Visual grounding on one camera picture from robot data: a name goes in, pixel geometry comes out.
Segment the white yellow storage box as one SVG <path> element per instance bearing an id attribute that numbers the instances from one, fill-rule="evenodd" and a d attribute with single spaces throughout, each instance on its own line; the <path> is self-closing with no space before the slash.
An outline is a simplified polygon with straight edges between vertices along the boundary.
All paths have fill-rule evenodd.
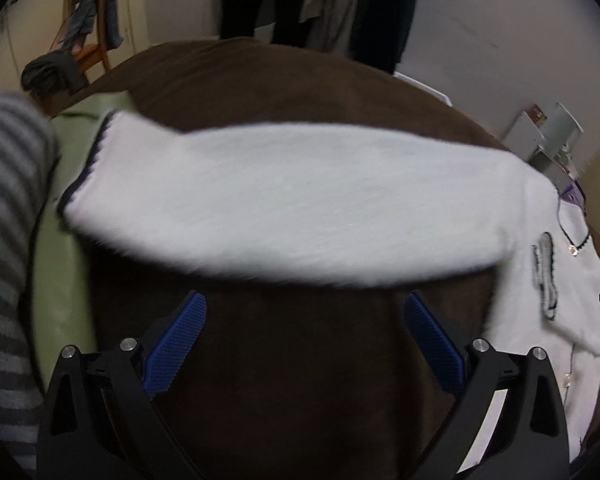
<path id="1" fill-rule="evenodd" d="M 431 87 L 429 84 L 425 84 L 424 82 L 415 79 L 411 76 L 407 76 L 404 73 L 398 72 L 397 70 L 393 73 L 393 77 L 399 79 L 400 81 L 404 81 L 407 84 L 410 84 L 411 86 L 422 90 L 423 92 L 430 94 L 430 96 L 434 96 L 436 99 L 443 102 L 448 107 L 453 106 L 453 102 L 447 94 L 434 87 Z"/>

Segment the white bedside cabinet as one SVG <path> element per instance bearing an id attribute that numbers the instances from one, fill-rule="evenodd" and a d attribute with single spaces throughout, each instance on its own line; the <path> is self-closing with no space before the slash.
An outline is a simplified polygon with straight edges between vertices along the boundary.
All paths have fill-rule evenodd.
<path id="1" fill-rule="evenodd" d="M 541 141 L 542 134 L 539 127 L 527 112 L 521 112 L 506 132 L 503 144 L 509 151 L 527 160 L 538 149 Z"/>

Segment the wooden chair with clothes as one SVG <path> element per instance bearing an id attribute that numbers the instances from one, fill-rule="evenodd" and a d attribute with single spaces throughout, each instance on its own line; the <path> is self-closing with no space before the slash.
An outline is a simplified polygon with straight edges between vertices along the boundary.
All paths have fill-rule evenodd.
<path id="1" fill-rule="evenodd" d="M 64 21 L 50 50 L 24 66 L 20 86 L 54 117 L 90 85 L 89 70 L 99 65 L 110 72 L 109 52 L 122 42 L 118 0 L 64 0 Z"/>

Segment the light green garment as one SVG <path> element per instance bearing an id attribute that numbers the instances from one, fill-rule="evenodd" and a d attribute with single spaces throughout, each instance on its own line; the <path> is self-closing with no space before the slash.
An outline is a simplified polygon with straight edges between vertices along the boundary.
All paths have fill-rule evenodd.
<path id="1" fill-rule="evenodd" d="M 107 113 L 134 108 L 129 92 L 95 93 L 50 122 L 58 152 L 32 266 L 32 335 L 44 388 L 62 348 L 73 344 L 83 352 L 96 350 L 85 258 L 78 239 L 62 224 L 57 203 L 83 168 Z"/>

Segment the grey striped garment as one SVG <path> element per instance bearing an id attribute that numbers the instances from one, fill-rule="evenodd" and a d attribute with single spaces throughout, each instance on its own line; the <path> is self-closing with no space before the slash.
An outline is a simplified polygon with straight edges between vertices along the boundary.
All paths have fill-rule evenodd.
<path id="1" fill-rule="evenodd" d="M 36 469 L 43 397 L 20 314 L 30 282 L 32 237 L 57 153 L 50 122 L 22 93 L 0 94 L 0 476 Z"/>

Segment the purple plastic bag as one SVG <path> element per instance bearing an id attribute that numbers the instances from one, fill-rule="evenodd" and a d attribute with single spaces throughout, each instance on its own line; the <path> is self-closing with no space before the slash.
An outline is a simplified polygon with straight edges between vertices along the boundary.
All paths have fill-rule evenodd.
<path id="1" fill-rule="evenodd" d="M 586 207 L 586 195 L 578 181 L 572 181 L 561 193 L 560 198 L 566 202 L 578 206 L 582 210 Z"/>

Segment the white fuzzy cardigan black trim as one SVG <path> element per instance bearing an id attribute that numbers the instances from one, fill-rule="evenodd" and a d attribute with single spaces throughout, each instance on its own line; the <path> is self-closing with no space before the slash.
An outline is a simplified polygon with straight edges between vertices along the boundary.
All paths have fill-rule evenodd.
<path id="1" fill-rule="evenodd" d="M 352 125 L 180 133 L 118 110 L 58 211 L 184 273 L 376 287 L 493 266 L 486 339 L 547 351 L 581 451 L 600 388 L 600 257 L 583 211 L 512 153 Z"/>

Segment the brown bed blanket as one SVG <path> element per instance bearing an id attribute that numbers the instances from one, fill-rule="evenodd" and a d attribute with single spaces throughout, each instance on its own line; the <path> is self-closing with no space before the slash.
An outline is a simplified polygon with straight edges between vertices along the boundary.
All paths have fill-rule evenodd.
<path id="1" fill-rule="evenodd" d="M 160 44 L 73 99 L 128 92 L 183 131 L 340 122 L 496 148 L 462 113 L 379 70 L 247 39 Z M 400 320 L 402 288 L 208 280 L 82 240 L 99 349 L 143 333 L 193 289 L 206 326 L 158 415 L 201 479 L 396 479 L 449 411 Z"/>

